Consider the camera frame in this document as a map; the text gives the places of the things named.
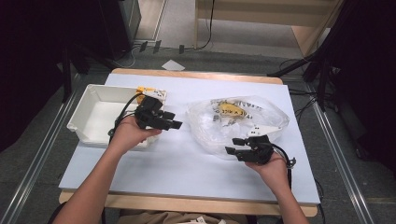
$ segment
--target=gray floor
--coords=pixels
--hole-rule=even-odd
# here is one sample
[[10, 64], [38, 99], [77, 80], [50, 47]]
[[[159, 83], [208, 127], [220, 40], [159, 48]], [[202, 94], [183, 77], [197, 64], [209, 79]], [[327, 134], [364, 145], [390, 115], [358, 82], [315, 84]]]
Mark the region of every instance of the gray floor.
[[[162, 36], [161, 39], [165, 45], [166, 38], [162, 34], [165, 31], [163, 27], [160, 30], [159, 37]], [[272, 36], [276, 35], [275, 30], [276, 28], [273, 30]], [[293, 36], [288, 35], [285, 38], [290, 41], [286, 41], [285, 45], [293, 41]], [[260, 54], [255, 52], [248, 54], [248, 50], [236, 54], [233, 52], [234, 48], [230, 48], [228, 52], [226, 48], [223, 50], [213, 50], [212, 48], [206, 51], [186, 51], [184, 54], [178, 54], [177, 49], [161, 49], [160, 52], [154, 54], [151, 48], [147, 48], [146, 51], [141, 53], [137, 50], [134, 51], [133, 68], [162, 69], [164, 63], [174, 60], [185, 66], [186, 70], [189, 71], [231, 72], [263, 76], [279, 70], [279, 66], [283, 62], [297, 56], [294, 53], [287, 53], [283, 48], [279, 48], [279, 51], [276, 51], [276, 49], [272, 48], [269, 51], [266, 50], [266, 53]], [[126, 65], [132, 62], [133, 58], [128, 55], [119, 63]], [[86, 85], [91, 83], [104, 84], [110, 72], [101, 64], [94, 61], [90, 61], [90, 63], [92, 69], [89, 74], [81, 75], [81, 81], [74, 86], [77, 91], [76, 99], [79, 99]], [[297, 69], [292, 74], [283, 76], [282, 79], [290, 88], [305, 91], [306, 85], [302, 81], [301, 73], [302, 69]], [[32, 120], [19, 141], [0, 154], [0, 217], [6, 212], [17, 186], [21, 183], [35, 154], [40, 149], [40, 144], [62, 105], [62, 97], [63, 90], [59, 89]], [[304, 107], [309, 101], [306, 96], [292, 95], [291, 99], [295, 109]], [[78, 100], [72, 104], [65, 122], [70, 119], [77, 102]], [[391, 171], [378, 162], [359, 160], [355, 155], [353, 142], [343, 121], [331, 109], [327, 110], [326, 115], [331, 122], [347, 164], [368, 204], [374, 222], [393, 223], [396, 219], [396, 213], [394, 213], [396, 209], [396, 181], [393, 179]], [[334, 160], [313, 107], [308, 108], [303, 113], [300, 129], [314, 176], [324, 190], [322, 205], [327, 223], [360, 223], [358, 213], [352, 203], [353, 200], [350, 198], [346, 184], [340, 174], [341, 171]], [[47, 222], [51, 213], [59, 204], [58, 197], [61, 191], [58, 189], [58, 184], [77, 143], [78, 138], [66, 129], [64, 123], [15, 223]], [[118, 210], [108, 209], [107, 212], [107, 223], [115, 223]], [[318, 213], [316, 217], [311, 217], [310, 221], [311, 223], [322, 223], [321, 214]], [[271, 217], [261, 217], [260, 223], [276, 223], [276, 220]]]

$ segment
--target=wooden table edge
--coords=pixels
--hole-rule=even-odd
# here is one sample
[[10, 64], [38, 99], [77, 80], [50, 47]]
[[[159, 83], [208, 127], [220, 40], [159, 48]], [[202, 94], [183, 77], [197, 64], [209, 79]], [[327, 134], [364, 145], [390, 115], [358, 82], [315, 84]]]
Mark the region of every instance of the wooden table edge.
[[149, 70], [149, 69], [125, 69], [116, 68], [111, 74], [118, 75], [145, 75], [154, 77], [190, 77], [202, 78], [212, 80], [228, 80], [228, 81], [243, 81], [243, 82], [256, 82], [267, 84], [283, 84], [282, 79], [279, 77], [266, 77], [262, 75], [249, 75], [249, 74], [233, 74], [233, 73], [218, 73], [218, 72], [191, 72], [191, 71], [169, 71], [169, 70]]
[[[73, 195], [73, 190], [62, 190], [59, 202], [67, 202]], [[112, 194], [106, 198], [105, 207], [120, 209], [143, 209], [155, 211], [178, 211], [193, 213], [222, 213], [240, 215], [279, 216], [277, 203], [256, 203], [243, 201], [220, 201], [211, 199], [193, 199], [165, 196], [145, 196], [133, 194]], [[303, 204], [301, 208], [307, 217], [318, 213], [315, 204]]]

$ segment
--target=black stand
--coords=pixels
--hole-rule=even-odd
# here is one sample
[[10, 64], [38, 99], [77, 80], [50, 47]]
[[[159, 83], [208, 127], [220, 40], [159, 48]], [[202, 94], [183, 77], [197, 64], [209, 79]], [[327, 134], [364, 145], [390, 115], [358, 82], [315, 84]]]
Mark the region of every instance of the black stand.
[[312, 82], [316, 76], [320, 74], [318, 84], [318, 104], [322, 111], [325, 111], [324, 96], [326, 82], [332, 69], [332, 62], [334, 60], [334, 56], [337, 54], [339, 49], [343, 47], [343, 43], [345, 43], [346, 39], [349, 37], [350, 31], [346, 29], [347, 23], [353, 21], [350, 17], [354, 16], [352, 12], [358, 6], [358, 3], [359, 1], [355, 0], [346, 0], [344, 2], [334, 26], [323, 41], [323, 44], [314, 53], [278, 72], [268, 74], [267, 76], [282, 77], [288, 72], [309, 63], [308, 67], [304, 71], [303, 78], [305, 82]]

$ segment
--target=hand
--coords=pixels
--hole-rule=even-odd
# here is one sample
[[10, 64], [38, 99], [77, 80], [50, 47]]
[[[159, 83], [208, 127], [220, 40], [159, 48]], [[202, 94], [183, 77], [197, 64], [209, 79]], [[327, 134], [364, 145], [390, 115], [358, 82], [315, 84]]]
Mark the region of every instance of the hand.
[[158, 129], [140, 129], [139, 126], [137, 126], [136, 118], [128, 116], [120, 122], [110, 142], [109, 148], [116, 148], [117, 151], [123, 155], [129, 149], [145, 141], [148, 137], [160, 134], [161, 132], [162, 131]]
[[277, 194], [285, 188], [290, 188], [286, 161], [279, 154], [274, 152], [271, 159], [264, 165], [259, 165], [254, 162], [245, 162], [245, 165], [259, 173], [262, 180], [274, 194]]

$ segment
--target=black equipment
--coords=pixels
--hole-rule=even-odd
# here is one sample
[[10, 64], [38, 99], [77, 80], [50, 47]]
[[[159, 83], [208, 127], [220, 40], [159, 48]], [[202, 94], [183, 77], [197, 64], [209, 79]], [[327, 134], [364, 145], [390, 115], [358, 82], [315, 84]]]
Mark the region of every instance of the black equipment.
[[286, 167], [288, 168], [288, 180], [291, 188], [291, 168], [296, 163], [296, 159], [289, 160], [285, 150], [281, 147], [270, 143], [267, 135], [249, 137], [246, 139], [233, 138], [233, 144], [237, 146], [249, 146], [250, 149], [235, 149], [233, 147], [226, 147], [227, 153], [235, 155], [239, 161], [256, 162], [259, 165], [266, 164], [274, 152], [278, 153], [286, 160]]
[[163, 103], [160, 100], [145, 96], [134, 112], [137, 125], [141, 129], [146, 129], [147, 126], [166, 131], [179, 129], [182, 122], [173, 120], [175, 114], [160, 110], [162, 106]]

